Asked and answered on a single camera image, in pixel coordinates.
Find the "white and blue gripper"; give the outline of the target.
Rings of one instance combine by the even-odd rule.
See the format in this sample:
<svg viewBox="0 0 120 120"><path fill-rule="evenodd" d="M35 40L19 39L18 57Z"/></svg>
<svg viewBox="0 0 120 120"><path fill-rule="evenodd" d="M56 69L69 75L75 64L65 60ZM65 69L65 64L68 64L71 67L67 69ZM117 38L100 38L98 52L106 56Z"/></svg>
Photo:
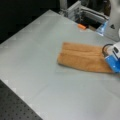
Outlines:
<svg viewBox="0 0 120 120"><path fill-rule="evenodd" d="M120 73L120 42L104 45L102 54L112 71Z"/></svg>

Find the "orange clamp near arm base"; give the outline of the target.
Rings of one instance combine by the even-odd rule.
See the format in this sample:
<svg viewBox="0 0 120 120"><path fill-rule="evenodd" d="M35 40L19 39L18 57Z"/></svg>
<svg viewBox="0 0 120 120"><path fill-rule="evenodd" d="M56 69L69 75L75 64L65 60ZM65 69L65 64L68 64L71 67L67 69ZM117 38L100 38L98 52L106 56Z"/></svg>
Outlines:
<svg viewBox="0 0 120 120"><path fill-rule="evenodd" d="M81 28L81 29L86 29L86 27L82 24L78 24L78 27Z"/></svg>

